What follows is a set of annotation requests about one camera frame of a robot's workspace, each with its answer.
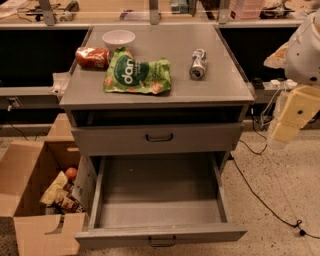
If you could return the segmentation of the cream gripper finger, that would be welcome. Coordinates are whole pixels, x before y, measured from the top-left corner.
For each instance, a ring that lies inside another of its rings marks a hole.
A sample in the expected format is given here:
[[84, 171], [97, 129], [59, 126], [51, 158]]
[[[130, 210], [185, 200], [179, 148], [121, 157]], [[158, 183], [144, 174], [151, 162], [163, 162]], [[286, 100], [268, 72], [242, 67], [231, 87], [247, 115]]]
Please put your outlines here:
[[271, 149], [283, 149], [298, 133], [298, 128], [283, 125], [280, 122], [273, 120], [268, 128], [267, 145]]

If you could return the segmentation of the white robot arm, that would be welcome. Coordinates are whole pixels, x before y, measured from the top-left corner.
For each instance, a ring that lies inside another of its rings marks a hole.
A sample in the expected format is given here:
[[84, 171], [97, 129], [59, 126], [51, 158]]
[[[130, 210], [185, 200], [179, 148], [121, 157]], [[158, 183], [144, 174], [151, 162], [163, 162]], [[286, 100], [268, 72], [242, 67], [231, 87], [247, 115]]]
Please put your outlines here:
[[297, 84], [277, 97], [267, 145], [283, 149], [320, 111], [320, 9], [311, 13], [264, 65], [283, 68]]

